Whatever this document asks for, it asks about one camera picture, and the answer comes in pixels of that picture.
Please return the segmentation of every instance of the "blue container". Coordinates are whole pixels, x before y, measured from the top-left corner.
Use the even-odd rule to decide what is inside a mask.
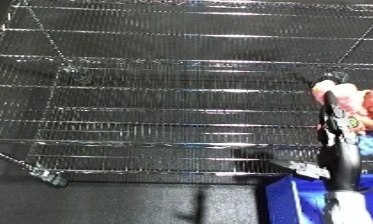
[[[363,175],[361,187],[366,207],[373,218],[373,175]],[[322,224],[324,194],[322,181],[307,181],[287,176],[266,188],[271,224]]]

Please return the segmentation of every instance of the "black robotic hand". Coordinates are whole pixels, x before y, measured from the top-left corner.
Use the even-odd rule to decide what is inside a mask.
[[[318,156],[319,166],[330,173],[324,179],[327,191],[358,191],[361,156],[357,136],[350,130],[349,119],[334,94],[328,91],[320,111],[318,139],[323,144]]]

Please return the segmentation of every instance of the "metal wire shelf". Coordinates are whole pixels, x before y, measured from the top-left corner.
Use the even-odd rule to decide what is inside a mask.
[[[15,0],[0,144],[71,180],[276,175],[268,159],[316,159],[307,80],[336,68],[373,85],[372,28],[373,5]]]

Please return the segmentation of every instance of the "wire rack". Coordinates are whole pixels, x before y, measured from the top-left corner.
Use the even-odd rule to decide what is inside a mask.
[[[373,85],[373,5],[15,0],[0,144],[71,180],[242,183],[315,161],[329,68]]]

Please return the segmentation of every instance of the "black floor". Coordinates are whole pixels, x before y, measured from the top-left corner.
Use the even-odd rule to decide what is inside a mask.
[[[0,0],[0,20],[8,2]],[[373,0],[321,2],[368,4]],[[53,189],[0,161],[0,223],[268,223],[263,192],[255,189],[111,183],[72,183]]]

